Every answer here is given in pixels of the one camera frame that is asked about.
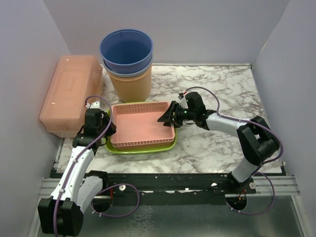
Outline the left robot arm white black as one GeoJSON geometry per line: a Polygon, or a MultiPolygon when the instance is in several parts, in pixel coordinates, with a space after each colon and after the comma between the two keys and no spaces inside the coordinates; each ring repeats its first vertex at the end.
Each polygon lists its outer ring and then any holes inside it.
{"type": "Polygon", "coordinates": [[[84,212],[94,195],[105,194],[109,182],[100,171],[86,175],[86,170],[101,146],[102,139],[113,135],[116,126],[101,109],[87,109],[84,125],[73,140],[73,149],[66,170],[48,198],[38,204],[42,232],[56,236],[79,235],[84,212]]]}

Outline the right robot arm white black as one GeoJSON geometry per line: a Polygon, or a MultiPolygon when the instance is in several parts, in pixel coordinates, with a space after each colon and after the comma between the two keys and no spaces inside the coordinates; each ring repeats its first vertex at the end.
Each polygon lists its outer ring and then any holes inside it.
{"type": "Polygon", "coordinates": [[[243,157],[227,176],[225,185],[232,193],[238,193],[247,181],[280,148],[281,144],[265,120],[238,119],[208,110],[197,92],[182,93],[180,103],[172,101],[165,113],[158,118],[164,126],[179,128],[185,121],[207,131],[219,131],[238,138],[243,157]]]}

